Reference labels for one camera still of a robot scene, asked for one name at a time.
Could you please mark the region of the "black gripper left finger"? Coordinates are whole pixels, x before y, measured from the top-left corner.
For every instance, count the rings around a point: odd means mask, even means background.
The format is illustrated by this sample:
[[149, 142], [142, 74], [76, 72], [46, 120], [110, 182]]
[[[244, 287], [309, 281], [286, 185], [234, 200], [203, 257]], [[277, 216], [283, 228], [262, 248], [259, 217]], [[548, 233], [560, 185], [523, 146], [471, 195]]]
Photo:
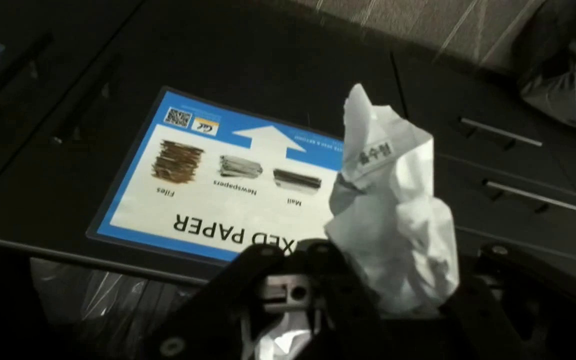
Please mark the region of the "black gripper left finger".
[[312, 340], [297, 360], [365, 360], [383, 351], [383, 324], [348, 257], [328, 239], [297, 252], [257, 244], [145, 340], [146, 360], [252, 360], [284, 316], [307, 316]]

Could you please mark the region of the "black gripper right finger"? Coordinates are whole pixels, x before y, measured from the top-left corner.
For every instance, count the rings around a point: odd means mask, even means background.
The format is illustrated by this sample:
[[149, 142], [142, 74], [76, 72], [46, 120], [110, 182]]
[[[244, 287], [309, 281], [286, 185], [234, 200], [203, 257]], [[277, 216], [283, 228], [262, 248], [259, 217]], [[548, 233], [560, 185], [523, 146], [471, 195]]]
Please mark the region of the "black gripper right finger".
[[576, 360], [576, 278], [498, 242], [460, 252], [434, 360]]

